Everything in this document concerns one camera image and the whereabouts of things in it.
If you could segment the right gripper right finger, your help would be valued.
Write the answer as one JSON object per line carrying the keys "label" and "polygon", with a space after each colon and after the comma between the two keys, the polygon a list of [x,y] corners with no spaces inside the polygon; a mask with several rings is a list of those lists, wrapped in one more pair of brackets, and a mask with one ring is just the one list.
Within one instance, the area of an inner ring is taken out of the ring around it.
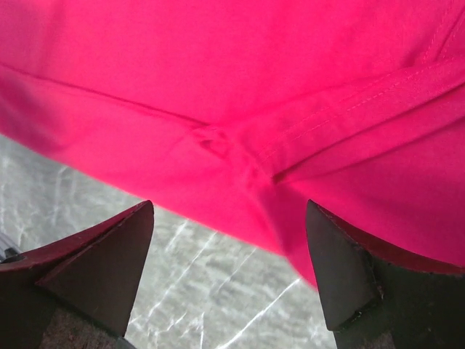
{"label": "right gripper right finger", "polygon": [[464,268],[381,240],[313,201],[306,228],[338,348],[464,347]]}

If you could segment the magenta t shirt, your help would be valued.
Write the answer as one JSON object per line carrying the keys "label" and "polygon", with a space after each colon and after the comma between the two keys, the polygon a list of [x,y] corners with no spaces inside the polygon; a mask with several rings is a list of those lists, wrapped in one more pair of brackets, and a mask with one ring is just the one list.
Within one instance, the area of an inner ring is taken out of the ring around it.
{"label": "magenta t shirt", "polygon": [[1,133],[308,281],[308,201],[464,264],[462,1],[3,1]]}

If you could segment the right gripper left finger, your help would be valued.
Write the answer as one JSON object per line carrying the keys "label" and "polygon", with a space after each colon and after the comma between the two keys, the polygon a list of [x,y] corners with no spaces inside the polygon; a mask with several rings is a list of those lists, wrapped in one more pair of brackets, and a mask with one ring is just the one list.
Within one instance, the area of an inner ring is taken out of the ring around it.
{"label": "right gripper left finger", "polygon": [[21,252],[1,235],[3,348],[129,348],[125,338],[153,234],[143,201]]}

